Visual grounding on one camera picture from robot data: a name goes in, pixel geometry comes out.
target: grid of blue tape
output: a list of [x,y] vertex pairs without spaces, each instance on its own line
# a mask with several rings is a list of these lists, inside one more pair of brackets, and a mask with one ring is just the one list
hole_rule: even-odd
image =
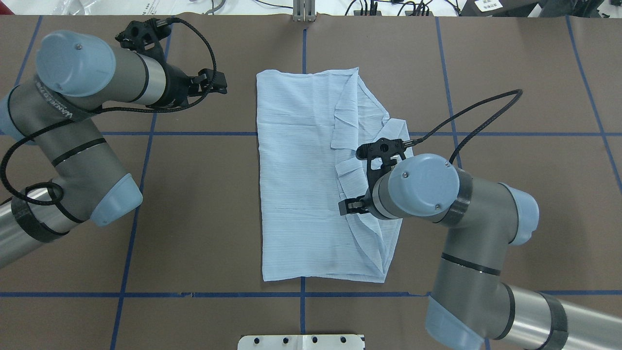
[[[26,66],[26,62],[30,56],[32,51],[32,47],[39,32],[39,28],[41,26],[41,22],[43,20],[42,16],[39,16],[37,20],[37,24],[35,26],[32,38],[28,45],[28,49],[24,56],[24,60],[22,61],[22,65],[20,67],[19,73],[16,78],[16,85],[21,81],[22,74],[24,72],[24,67]],[[439,53],[441,64],[443,68],[443,78],[445,81],[445,92],[447,94],[447,106],[448,106],[448,115],[453,114],[452,107],[452,99],[450,94],[450,85],[449,79],[447,75],[447,66],[445,64],[445,54],[443,51],[442,44],[442,34],[440,28],[440,21],[436,17],[436,29],[439,40]],[[594,112],[594,117],[598,124],[600,132],[598,133],[532,133],[532,132],[514,132],[514,133],[503,133],[503,132],[482,132],[480,136],[595,136],[601,137],[604,144],[605,149],[607,151],[607,155],[609,157],[611,167],[616,176],[616,180],[618,182],[618,187],[620,192],[622,193],[622,182],[620,181],[620,174],[618,172],[618,168],[616,166],[615,160],[613,159],[613,155],[611,153],[611,149],[609,147],[607,137],[610,136],[622,136],[622,133],[607,133],[604,130],[603,124],[600,120],[600,116],[598,114],[598,109],[596,108],[592,91],[590,89],[590,85],[588,83],[587,77],[585,75],[585,71],[583,70],[583,65],[581,63],[581,59],[577,50],[577,46],[575,43],[575,38],[572,32],[572,24],[570,23],[570,18],[566,17],[566,22],[568,26],[569,36],[572,43],[572,48],[575,54],[575,58],[577,60],[577,66],[581,77],[583,78],[583,83],[585,84],[586,93],[592,105],[592,109]],[[165,54],[168,55],[170,41],[172,35],[167,39]],[[303,51],[302,51],[302,73],[307,73],[307,30],[304,29],[302,33],[302,42],[303,42]],[[155,131],[157,121],[157,114],[154,113],[151,120],[151,128],[149,131],[109,131],[104,132],[104,135],[143,135],[148,136],[149,140],[147,142],[147,150],[145,153],[145,159],[142,169],[141,181],[140,181],[140,190],[142,191],[144,188],[144,180],[147,172],[147,166],[149,164],[149,156],[151,153],[151,144],[153,142],[154,136],[257,136],[256,132],[228,132],[228,131]],[[425,132],[411,132],[411,136],[422,136]],[[452,132],[439,132],[437,136],[451,136],[454,141],[454,145],[458,144],[458,136],[466,136],[468,133],[458,132],[455,127],[455,123],[452,122]],[[458,157],[457,158],[458,165],[462,166],[462,161]],[[306,298],[421,298],[426,297],[429,293],[424,295],[416,295],[408,292],[308,292],[306,291],[306,278],[300,278],[300,291],[299,292],[249,292],[249,293],[131,293],[126,292],[126,286],[128,282],[128,273],[129,266],[132,258],[132,251],[134,247],[134,239],[136,237],[136,228],[137,221],[139,215],[140,207],[134,211],[134,220],[132,222],[132,231],[128,245],[128,253],[126,256],[126,263],[123,271],[123,279],[119,293],[90,293],[90,292],[0,292],[0,298],[117,298],[118,299],[118,307],[117,314],[114,323],[113,336],[111,339],[110,348],[114,349],[116,346],[116,338],[119,331],[119,326],[121,322],[121,315],[123,312],[123,301],[125,298],[300,298],[300,333],[306,333],[306,317],[305,317],[305,299]],[[570,295],[622,295],[622,290],[544,290],[541,291],[543,293],[547,293],[550,295],[557,296],[570,296]],[[486,350],[491,348],[490,342],[486,339],[485,342]]]

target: black cable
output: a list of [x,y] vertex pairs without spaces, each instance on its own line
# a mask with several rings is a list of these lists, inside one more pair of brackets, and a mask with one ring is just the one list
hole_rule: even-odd
[[399,16],[400,14],[402,14],[402,10],[404,9],[404,7],[408,4],[412,5],[412,12],[415,12],[415,7],[417,6],[417,4],[415,4],[414,1],[406,1],[404,4],[402,4],[402,7],[399,8],[399,11],[397,12],[397,15]]
[[423,8],[424,8],[424,2],[421,1],[419,5],[417,6],[417,9],[411,13],[411,16],[418,16],[419,11],[423,10]]
[[207,49],[210,51],[211,63],[212,63],[212,66],[213,66],[213,68],[212,68],[213,69],[213,73],[211,74],[210,83],[207,86],[207,88],[205,89],[205,91],[203,92],[203,95],[201,95],[201,97],[199,97],[196,101],[190,103],[189,105],[185,105],[185,106],[181,106],[181,107],[176,107],[176,108],[171,108],[171,109],[165,109],[165,108],[145,109],[145,108],[131,108],[131,107],[109,107],[109,108],[102,108],[102,109],[100,109],[98,111],[98,114],[106,113],[106,112],[112,112],[112,111],[126,111],[126,112],[137,112],[137,113],[173,113],[173,112],[187,110],[188,108],[196,106],[201,101],[203,101],[205,99],[205,97],[207,97],[207,95],[210,93],[211,88],[214,86],[214,77],[216,76],[216,57],[214,56],[214,51],[211,49],[210,43],[206,40],[206,38],[203,36],[203,34],[201,34],[197,30],[197,28],[194,28],[194,26],[192,26],[190,23],[186,22],[185,20],[183,20],[181,18],[171,17],[171,18],[168,18],[166,21],[169,24],[181,23],[181,24],[185,25],[186,27],[190,28],[191,31],[193,31],[196,35],[198,35],[199,38],[201,38],[201,40],[203,41],[205,46],[207,46]]
[[259,2],[261,4],[264,4],[264,5],[268,5],[268,6],[281,7],[281,8],[284,8],[284,9],[294,9],[292,6],[268,4],[267,2],[263,2],[261,0],[255,0],[255,1],[257,1],[257,2]]
[[508,102],[508,104],[503,106],[502,109],[497,111],[497,113],[495,113],[493,116],[488,118],[485,122],[483,122],[475,130],[471,131],[471,133],[469,135],[467,135],[464,139],[462,139],[462,142],[460,142],[460,144],[458,144],[458,146],[456,146],[456,149],[453,150],[452,156],[449,157],[449,162],[450,163],[453,163],[453,160],[458,156],[458,154],[460,153],[460,150],[467,144],[467,142],[469,142],[473,137],[475,137],[475,135],[477,135],[482,130],[484,130],[488,125],[490,125],[490,123],[495,121],[495,119],[499,118],[500,115],[505,113],[505,111],[507,111],[510,107],[512,107],[520,99],[520,97],[522,96],[522,90],[519,89],[519,90],[513,90],[513,91],[506,92],[506,93],[502,93],[500,95],[497,95],[496,98],[494,98],[494,99],[496,100],[497,98],[511,96],[511,95],[515,95],[515,96],[514,96],[514,98],[512,98],[512,100],[510,102]]
[[356,0],[352,0],[350,5],[348,6],[348,9],[346,10],[346,13],[344,14],[344,16],[348,15],[348,12],[350,11],[350,8],[352,7],[352,5],[354,5],[355,2],[356,2]]
[[460,15],[460,7],[458,6],[458,0],[456,0],[456,5],[454,5],[453,2],[451,2],[449,0],[445,0],[445,2],[448,2],[449,5],[451,5],[453,7],[453,10],[456,11],[456,14],[458,16]]
[[583,8],[583,14],[581,15],[581,17],[585,17],[585,15],[587,14],[587,10],[590,8],[592,0],[587,0],[585,1],[585,7]]
[[[72,120],[70,119],[66,119],[63,120],[61,122],[58,122],[56,124],[52,124],[50,126],[47,126],[39,131],[36,131],[35,133],[32,133],[28,136],[26,136],[25,138],[19,140],[18,142],[16,142],[13,146],[11,146],[9,148],[8,151],[6,151],[6,153],[4,154],[4,157],[2,157],[2,162],[0,163],[0,181],[2,181],[2,184],[4,185],[4,188],[7,189],[7,191],[9,191],[9,193],[11,193],[14,197],[17,197],[23,201],[26,201],[28,203],[31,204],[36,204],[38,206],[54,206],[55,204],[59,203],[64,196],[64,191],[62,189],[62,187],[60,187],[58,184],[55,184],[54,182],[40,182],[38,184],[34,184],[30,187],[27,188],[26,193],[23,194],[21,192],[19,192],[17,189],[15,189],[15,187],[11,186],[11,183],[9,182],[9,178],[6,176],[6,168],[9,165],[9,159],[11,158],[11,156],[13,155],[13,153],[15,153],[15,151],[17,151],[18,148],[20,148],[21,146],[23,146],[24,144],[26,144],[28,141],[32,141],[35,138],[49,132],[52,131],[54,129],[60,128],[62,126],[65,125],[69,125],[73,123]],[[56,190],[54,191],[54,193],[56,194],[56,197],[54,197],[51,201],[39,201],[37,199],[32,199],[30,197],[28,197],[28,192],[32,191],[33,189],[40,189],[40,188],[47,188],[48,190]]]
[[488,118],[485,122],[483,122],[475,130],[471,131],[471,133],[469,133],[469,135],[467,135],[462,140],[462,142],[460,142],[460,144],[458,144],[458,146],[456,146],[456,148],[453,150],[453,153],[452,153],[451,157],[449,158],[449,162],[453,163],[455,158],[458,156],[458,153],[460,153],[460,150],[462,150],[462,148],[467,144],[467,142],[469,142],[475,135],[480,133],[488,125],[490,125],[493,121],[495,121],[495,119],[499,118],[500,115],[505,113],[505,111],[507,111],[510,107],[512,107],[520,99],[520,97],[522,96],[522,89],[517,89],[517,90],[512,90],[512,91],[504,92],[504,93],[499,94],[497,96],[493,96],[493,97],[487,98],[486,100],[482,100],[482,101],[479,101],[478,103],[470,105],[469,107],[466,107],[462,111],[459,111],[458,113],[456,113],[456,114],[452,115],[451,117],[447,118],[446,120],[444,120],[436,128],[432,129],[432,131],[430,131],[429,133],[425,134],[425,136],[423,136],[421,138],[418,138],[416,140],[409,140],[409,141],[404,142],[404,147],[413,147],[416,144],[419,144],[419,143],[427,140],[427,138],[429,138],[430,136],[435,134],[443,126],[447,125],[452,120],[458,118],[459,116],[463,115],[464,113],[466,113],[466,112],[468,112],[468,111],[470,111],[470,110],[472,110],[472,109],[474,109],[476,107],[479,107],[479,106],[484,105],[484,104],[486,104],[488,102],[499,100],[500,98],[511,96],[511,95],[515,95],[515,96],[514,96],[514,98],[512,98],[512,100],[510,102],[508,102],[508,104],[506,104],[502,109],[497,111],[497,113],[495,113],[493,116]]

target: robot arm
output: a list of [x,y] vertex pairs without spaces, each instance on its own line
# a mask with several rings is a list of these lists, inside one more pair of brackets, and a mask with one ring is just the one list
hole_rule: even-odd
[[27,144],[39,146],[58,176],[0,206],[0,268],[88,219],[108,225],[141,204],[138,186],[90,119],[106,110],[135,109],[102,109],[104,102],[169,112],[188,107],[188,97],[226,93],[222,73],[203,69],[189,77],[165,61],[159,41],[170,34],[171,23],[132,21],[117,36],[123,48],[70,31],[43,39],[37,75],[0,102],[0,128],[21,143],[30,135],[34,140]]
[[368,177],[365,196],[340,209],[449,228],[425,322],[433,338],[454,349],[479,349],[484,338],[524,349],[622,349],[622,319],[500,282],[508,245],[527,242],[537,227],[533,197],[472,177],[436,154],[395,164],[391,156],[408,142],[362,145],[357,156],[368,164],[382,158],[383,167]]

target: light blue shirt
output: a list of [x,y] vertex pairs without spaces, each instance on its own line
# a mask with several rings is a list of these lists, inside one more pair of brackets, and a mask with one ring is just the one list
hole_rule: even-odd
[[257,94],[264,281],[384,282],[401,220],[341,216],[338,203],[368,189],[357,147],[408,140],[406,122],[390,119],[358,68],[266,70],[257,74]]

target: white label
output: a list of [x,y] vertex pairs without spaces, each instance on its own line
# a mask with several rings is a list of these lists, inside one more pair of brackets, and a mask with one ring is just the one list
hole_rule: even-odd
[[481,12],[492,11],[503,7],[499,0],[477,0],[475,4]]

